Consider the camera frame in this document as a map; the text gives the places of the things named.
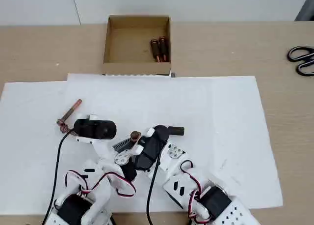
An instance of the white wall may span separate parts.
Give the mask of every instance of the white wall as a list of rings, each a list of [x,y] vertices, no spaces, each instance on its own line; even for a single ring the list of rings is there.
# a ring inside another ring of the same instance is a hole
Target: white wall
[[[0,0],[0,25],[79,24],[73,0]]]
[[[305,0],[75,0],[80,20],[169,14],[173,21],[294,20]],[[0,0],[0,25],[79,24],[74,0]]]

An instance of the black cable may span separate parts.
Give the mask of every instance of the black cable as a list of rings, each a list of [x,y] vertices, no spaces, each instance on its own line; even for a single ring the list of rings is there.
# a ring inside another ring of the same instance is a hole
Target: black cable
[[[157,161],[156,161],[154,174],[153,174],[153,177],[152,177],[151,185],[149,187],[149,192],[148,192],[148,196],[147,196],[146,216],[147,216],[147,220],[148,220],[150,225],[153,225],[153,223],[152,223],[152,220],[151,220],[151,216],[149,215],[149,204],[150,204],[150,201],[151,201],[151,196],[152,196],[153,186],[154,186],[154,183],[155,183],[155,178],[156,178],[156,175],[157,175],[157,170],[158,170],[158,167],[160,165],[161,153],[162,153],[162,149],[160,150],[160,153],[158,154],[158,158],[157,158]]]
[[[110,221],[111,221],[112,225],[117,225],[117,224],[116,224],[116,221],[113,219],[112,216],[110,217]]]
[[[54,198],[54,193],[55,193],[55,187],[56,187],[56,184],[57,184],[58,167],[59,167],[60,151],[61,151],[62,143],[67,138],[67,136],[69,136],[70,133],[73,132],[73,131],[74,131],[74,129],[71,129],[69,132],[67,132],[66,135],[64,135],[64,137],[60,141],[59,148],[58,148],[58,153],[57,153],[57,160],[56,160],[56,163],[55,163],[54,181],[53,181],[53,188],[52,188],[51,199],[50,199],[50,203],[49,203],[49,206],[48,206],[45,218],[44,218],[43,222],[41,223],[41,225],[44,225],[46,223],[46,220],[47,220],[48,215],[49,215],[50,210],[51,210],[51,206],[52,206],[52,202],[53,202],[53,198]]]

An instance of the wooden table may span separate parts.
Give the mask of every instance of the wooden table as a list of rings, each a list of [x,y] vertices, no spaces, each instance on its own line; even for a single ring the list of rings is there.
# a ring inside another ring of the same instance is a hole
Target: wooden table
[[[65,80],[101,73],[106,25],[0,28],[4,82]],[[312,224],[314,78],[295,73],[289,48],[314,46],[313,22],[172,23],[177,76],[255,75],[262,96],[284,206],[254,210],[262,225]],[[118,225],[146,225],[144,214],[116,214]],[[183,213],[155,213],[156,225],[184,225]],[[39,225],[42,216],[0,216],[4,225]]]

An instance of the open cardboard box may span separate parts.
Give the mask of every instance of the open cardboard box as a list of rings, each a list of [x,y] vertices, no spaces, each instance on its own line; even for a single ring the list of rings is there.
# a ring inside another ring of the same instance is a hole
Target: open cardboard box
[[[169,62],[156,63],[150,41],[165,36]],[[169,75],[169,16],[109,16],[105,41],[104,73],[122,75]]]

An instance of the black scissors handle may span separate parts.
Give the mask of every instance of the black scissors handle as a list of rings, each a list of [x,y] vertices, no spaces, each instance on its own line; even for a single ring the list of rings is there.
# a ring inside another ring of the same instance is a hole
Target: black scissors handle
[[[297,57],[293,57],[292,54],[295,51],[307,51],[308,53],[305,55],[301,55],[301,56],[297,56]],[[298,47],[294,47],[292,48],[288,54],[287,54],[287,59],[291,62],[297,62],[297,61],[301,61],[301,60],[308,60],[311,59],[312,57],[314,57],[314,48],[312,47],[308,47],[308,46],[298,46]]]
[[[293,54],[295,51],[307,51],[308,53],[305,54],[305,55],[298,56],[298,57],[293,57],[292,54]],[[308,67],[308,66],[314,64],[314,48],[308,47],[308,46],[298,46],[298,47],[294,47],[294,48],[292,48],[292,49],[288,52],[288,54],[287,54],[287,59],[288,59],[289,61],[291,61],[291,62],[298,62],[298,61],[303,60],[304,63],[299,64],[299,65],[296,67],[296,72],[297,72],[299,75],[302,75],[302,76],[314,76],[314,72],[304,72],[304,71],[302,71],[303,68]]]

